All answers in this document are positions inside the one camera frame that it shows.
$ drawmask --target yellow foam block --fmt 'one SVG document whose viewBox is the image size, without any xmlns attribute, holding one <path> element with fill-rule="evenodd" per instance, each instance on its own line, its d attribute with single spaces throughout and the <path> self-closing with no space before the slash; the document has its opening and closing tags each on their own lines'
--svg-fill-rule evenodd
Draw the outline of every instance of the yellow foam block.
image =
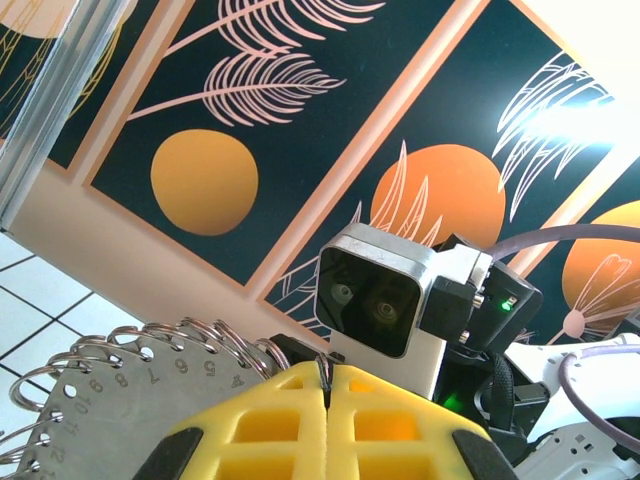
<svg viewBox="0 0 640 480">
<path fill-rule="evenodd" d="M 472 480 L 451 436 L 475 423 L 355 367 L 300 363 L 177 425 L 204 431 L 181 480 Z"/>
</svg>

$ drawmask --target printed number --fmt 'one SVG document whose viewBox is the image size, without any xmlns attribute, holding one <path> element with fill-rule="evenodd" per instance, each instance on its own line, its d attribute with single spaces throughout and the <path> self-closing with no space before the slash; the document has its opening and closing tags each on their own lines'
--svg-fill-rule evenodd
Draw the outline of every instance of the printed number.
<svg viewBox="0 0 640 480">
<path fill-rule="evenodd" d="M 153 385 L 154 383 L 158 383 L 160 381 L 158 377 L 153 376 L 153 370 L 151 370 L 150 368 L 147 368 L 147 372 L 149 372 L 149 376 L 151 377 L 151 385 Z"/>
<path fill-rule="evenodd" d="M 73 405 L 76 409 L 76 412 L 81 413 L 82 415 L 86 415 L 87 413 L 89 413 L 88 405 L 91 405 L 89 399 L 83 398 L 80 395 L 78 395 L 76 398 L 79 400 Z"/>
<path fill-rule="evenodd" d="M 52 445 L 51 448 L 51 458 L 53 458 L 58 463 L 64 462 L 64 448 Z"/>
<path fill-rule="evenodd" d="M 104 390 L 104 387 L 102 386 L 102 384 L 98 382 L 95 378 L 89 382 L 89 386 L 91 387 L 91 390 L 97 393 L 101 393 L 102 390 Z"/>
<path fill-rule="evenodd" d="M 211 360 L 207 360 L 206 362 L 204 362 L 204 369 L 207 371 L 207 377 L 216 376 L 216 364 Z"/>
<path fill-rule="evenodd" d="M 69 435 L 74 437 L 76 436 L 76 433 L 78 433 L 78 424 L 70 422 L 69 420 L 65 422 L 65 425 L 62 428 L 64 428 Z"/>
<path fill-rule="evenodd" d="M 185 362 L 181 358 L 178 358 L 175 363 L 176 363 L 176 368 L 180 373 L 187 373 L 189 371 L 189 366 L 187 365 L 187 362 Z"/>
<path fill-rule="evenodd" d="M 129 382 L 121 373 L 116 373 L 116 382 L 118 382 L 118 385 L 120 385 L 122 388 L 127 388 L 129 386 Z"/>
</svg>

